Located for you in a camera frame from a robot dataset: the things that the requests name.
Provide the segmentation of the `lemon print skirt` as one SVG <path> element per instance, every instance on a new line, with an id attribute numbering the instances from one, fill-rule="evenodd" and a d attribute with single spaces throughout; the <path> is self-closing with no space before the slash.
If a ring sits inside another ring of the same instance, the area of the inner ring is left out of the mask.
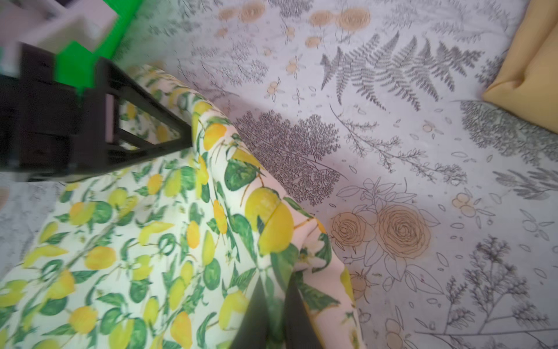
<path id="1" fill-rule="evenodd" d="M 144 65 L 135 81 L 193 129 L 193 147 L 69 184 L 1 281 L 3 348 L 230 348 L 257 287 L 263 346 L 296 328 L 364 348 L 350 273 L 317 218 L 197 91 Z"/>

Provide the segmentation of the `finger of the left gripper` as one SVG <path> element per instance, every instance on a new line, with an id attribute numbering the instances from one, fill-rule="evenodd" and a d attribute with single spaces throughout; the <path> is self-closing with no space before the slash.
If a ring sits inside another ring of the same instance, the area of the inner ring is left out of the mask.
<path id="1" fill-rule="evenodd" d="M 191 126 L 106 58 L 97 62 L 97 170 L 108 172 L 193 145 Z"/>

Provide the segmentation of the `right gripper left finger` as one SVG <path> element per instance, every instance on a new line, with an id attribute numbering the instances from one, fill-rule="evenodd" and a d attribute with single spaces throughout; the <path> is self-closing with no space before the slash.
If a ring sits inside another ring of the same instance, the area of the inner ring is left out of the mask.
<path id="1" fill-rule="evenodd" d="M 264 285 L 258 280 L 230 349 L 266 349 L 269 326 L 270 317 Z"/>

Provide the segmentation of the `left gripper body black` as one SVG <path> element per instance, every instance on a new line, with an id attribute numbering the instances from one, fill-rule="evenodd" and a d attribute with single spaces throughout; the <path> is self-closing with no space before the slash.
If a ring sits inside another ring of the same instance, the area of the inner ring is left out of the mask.
<path id="1" fill-rule="evenodd" d="M 26 181 L 66 180 L 108 170 L 106 93 L 55 81 L 55 56 L 20 47 L 20 73 L 1 76 L 1 171 Z"/>

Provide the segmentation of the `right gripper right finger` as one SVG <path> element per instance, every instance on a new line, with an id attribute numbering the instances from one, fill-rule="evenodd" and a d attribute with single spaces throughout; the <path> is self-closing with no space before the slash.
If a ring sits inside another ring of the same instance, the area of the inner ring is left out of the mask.
<path id="1" fill-rule="evenodd" d="M 318 335 L 296 286 L 290 281 L 284 306 L 284 328 L 287 349 L 322 349 Z"/>

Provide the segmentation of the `tan yellow skirt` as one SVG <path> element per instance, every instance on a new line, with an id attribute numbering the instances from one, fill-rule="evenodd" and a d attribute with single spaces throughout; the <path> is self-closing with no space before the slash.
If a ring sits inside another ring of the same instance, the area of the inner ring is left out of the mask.
<path id="1" fill-rule="evenodd" d="M 483 100 L 557 132 L 557 1 L 531 1 Z"/>

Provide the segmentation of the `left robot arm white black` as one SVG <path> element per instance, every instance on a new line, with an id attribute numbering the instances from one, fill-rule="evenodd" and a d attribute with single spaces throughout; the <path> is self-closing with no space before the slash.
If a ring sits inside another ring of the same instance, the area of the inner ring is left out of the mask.
<path id="1" fill-rule="evenodd" d="M 1 3 L 1 173 L 75 182 L 192 145 L 110 58 L 136 1 Z"/>

